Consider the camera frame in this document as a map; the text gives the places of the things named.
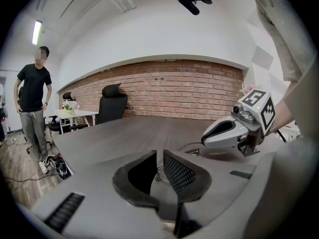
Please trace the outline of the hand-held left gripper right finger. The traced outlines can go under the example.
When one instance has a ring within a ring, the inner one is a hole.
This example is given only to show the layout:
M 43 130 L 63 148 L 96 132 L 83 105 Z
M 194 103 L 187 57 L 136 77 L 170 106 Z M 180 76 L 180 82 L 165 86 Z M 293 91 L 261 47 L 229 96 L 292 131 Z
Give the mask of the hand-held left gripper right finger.
M 242 193 L 256 166 L 163 152 L 164 173 L 177 194 L 174 234 L 185 237 L 209 225 Z

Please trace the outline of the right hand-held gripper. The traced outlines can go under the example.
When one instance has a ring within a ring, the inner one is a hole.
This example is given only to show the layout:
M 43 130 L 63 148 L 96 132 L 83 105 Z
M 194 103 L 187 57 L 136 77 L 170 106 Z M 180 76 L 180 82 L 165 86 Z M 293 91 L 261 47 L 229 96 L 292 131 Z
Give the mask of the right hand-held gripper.
M 245 157 L 253 155 L 255 147 L 264 141 L 275 116 L 271 93 L 253 88 L 237 101 L 231 116 L 216 120 L 205 130 L 201 143 L 207 148 L 228 148 L 238 144 Z

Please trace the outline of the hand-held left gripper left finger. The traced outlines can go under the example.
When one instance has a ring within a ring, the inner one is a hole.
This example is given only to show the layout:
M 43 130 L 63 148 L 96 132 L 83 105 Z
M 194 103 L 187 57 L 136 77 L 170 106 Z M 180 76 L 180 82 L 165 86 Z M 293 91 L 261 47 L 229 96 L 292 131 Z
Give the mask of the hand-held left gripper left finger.
M 88 166 L 31 209 L 50 238 L 171 239 L 150 195 L 157 153 L 147 150 Z

